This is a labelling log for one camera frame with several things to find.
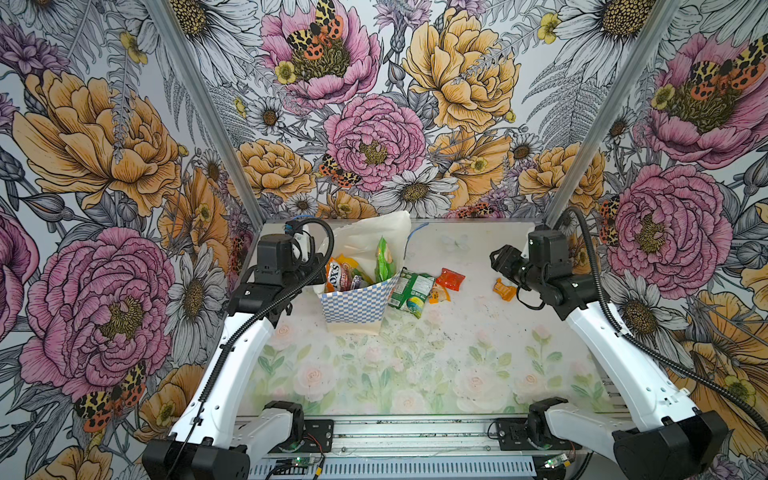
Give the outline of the small orange snack packet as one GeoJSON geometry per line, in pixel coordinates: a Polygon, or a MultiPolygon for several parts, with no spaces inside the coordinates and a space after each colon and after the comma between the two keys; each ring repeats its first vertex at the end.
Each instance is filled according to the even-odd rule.
{"type": "Polygon", "coordinates": [[[493,292],[505,302],[511,302],[516,297],[517,291],[516,286],[507,285],[502,278],[497,278],[493,286],[493,292]]]}

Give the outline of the red snack packet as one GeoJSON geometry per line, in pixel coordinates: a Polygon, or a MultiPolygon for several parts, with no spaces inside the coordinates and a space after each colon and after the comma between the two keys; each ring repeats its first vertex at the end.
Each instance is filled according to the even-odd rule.
{"type": "Polygon", "coordinates": [[[436,284],[447,290],[458,292],[465,279],[465,275],[448,268],[443,268],[440,275],[436,278],[436,284]]]}

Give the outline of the orange white snack packet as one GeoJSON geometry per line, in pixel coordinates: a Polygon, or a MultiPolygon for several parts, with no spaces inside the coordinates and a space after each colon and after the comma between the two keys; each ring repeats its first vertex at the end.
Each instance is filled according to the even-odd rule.
{"type": "Polygon", "coordinates": [[[352,275],[350,267],[335,258],[331,258],[326,265],[325,291],[327,293],[346,292],[352,289],[352,275]]]}

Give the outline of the yellow orange snack bag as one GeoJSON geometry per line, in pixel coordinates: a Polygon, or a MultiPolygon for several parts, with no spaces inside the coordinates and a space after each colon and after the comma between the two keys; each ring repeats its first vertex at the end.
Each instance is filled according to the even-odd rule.
{"type": "Polygon", "coordinates": [[[350,271],[358,270],[360,268],[359,263],[356,260],[345,255],[339,255],[336,258],[336,261],[339,265],[348,268],[350,271]]]}

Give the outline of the blue checkered paper bag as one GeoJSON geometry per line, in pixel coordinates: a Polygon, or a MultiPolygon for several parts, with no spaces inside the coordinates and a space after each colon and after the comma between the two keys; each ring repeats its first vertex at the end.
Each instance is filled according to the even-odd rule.
{"type": "Polygon", "coordinates": [[[376,335],[404,268],[411,216],[397,211],[334,230],[326,280],[315,292],[337,335],[376,335]]]}

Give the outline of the green white snack packet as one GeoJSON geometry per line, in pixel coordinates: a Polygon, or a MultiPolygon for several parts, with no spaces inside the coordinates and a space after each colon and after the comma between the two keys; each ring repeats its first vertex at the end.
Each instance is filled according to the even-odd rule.
{"type": "Polygon", "coordinates": [[[435,278],[429,274],[403,269],[388,305],[397,310],[407,311],[415,318],[420,318],[434,283],[435,278]]]}

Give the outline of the green Lays chips bag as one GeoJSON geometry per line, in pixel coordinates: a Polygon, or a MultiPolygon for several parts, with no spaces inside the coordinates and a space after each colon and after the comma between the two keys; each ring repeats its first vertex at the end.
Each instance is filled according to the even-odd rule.
{"type": "Polygon", "coordinates": [[[382,283],[391,279],[396,273],[395,260],[393,258],[389,243],[384,237],[381,237],[376,250],[375,279],[377,283],[382,283]]]}

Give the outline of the small orange white candy packet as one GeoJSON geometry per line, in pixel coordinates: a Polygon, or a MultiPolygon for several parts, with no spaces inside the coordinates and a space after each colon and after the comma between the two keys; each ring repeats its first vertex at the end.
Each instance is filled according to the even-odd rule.
{"type": "Polygon", "coordinates": [[[435,284],[429,294],[428,301],[430,304],[450,302],[451,296],[449,291],[444,286],[435,284]]]}

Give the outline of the purple candy packet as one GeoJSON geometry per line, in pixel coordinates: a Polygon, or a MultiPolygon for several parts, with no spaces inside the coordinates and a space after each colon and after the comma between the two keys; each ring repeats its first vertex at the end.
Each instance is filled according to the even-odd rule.
{"type": "Polygon", "coordinates": [[[354,275],[350,284],[352,290],[367,288],[369,285],[370,283],[361,275],[354,275]]]}

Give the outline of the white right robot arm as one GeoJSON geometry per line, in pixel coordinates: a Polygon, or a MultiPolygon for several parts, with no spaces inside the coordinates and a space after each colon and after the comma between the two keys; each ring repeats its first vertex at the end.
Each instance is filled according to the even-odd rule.
{"type": "Polygon", "coordinates": [[[629,479],[688,479],[705,472],[729,429],[703,412],[640,347],[617,309],[602,304],[597,279],[576,275],[565,236],[529,233],[527,250],[506,245],[490,255],[493,270],[520,290],[534,291],[587,345],[617,387],[630,418],[622,421],[580,410],[561,397],[530,405],[526,437],[535,447],[573,443],[613,460],[629,479]]]}

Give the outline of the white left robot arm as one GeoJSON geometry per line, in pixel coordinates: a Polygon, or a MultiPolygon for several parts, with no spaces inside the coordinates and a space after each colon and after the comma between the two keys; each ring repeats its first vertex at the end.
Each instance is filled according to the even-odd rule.
{"type": "Polygon", "coordinates": [[[230,302],[217,349],[200,386],[164,439],[147,443],[141,462],[152,479],[246,479],[251,465],[276,447],[294,449],[305,434],[301,406],[271,401],[254,420],[236,417],[253,369],[282,315],[324,269],[311,235],[268,234],[230,302]]]}

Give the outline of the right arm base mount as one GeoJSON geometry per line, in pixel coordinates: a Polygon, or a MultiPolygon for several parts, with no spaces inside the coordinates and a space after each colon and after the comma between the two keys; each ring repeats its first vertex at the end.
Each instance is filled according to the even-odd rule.
{"type": "Polygon", "coordinates": [[[532,438],[528,421],[522,417],[503,417],[491,421],[486,429],[488,439],[496,441],[501,451],[540,450],[579,452],[582,446],[569,440],[547,435],[548,430],[532,438]]]}

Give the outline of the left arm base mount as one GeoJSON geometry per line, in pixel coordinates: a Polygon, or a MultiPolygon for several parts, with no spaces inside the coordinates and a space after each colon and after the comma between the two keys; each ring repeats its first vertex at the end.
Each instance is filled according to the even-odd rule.
{"type": "Polygon", "coordinates": [[[335,422],[330,419],[306,420],[300,437],[278,445],[281,453],[330,453],[333,446],[335,422]]]}

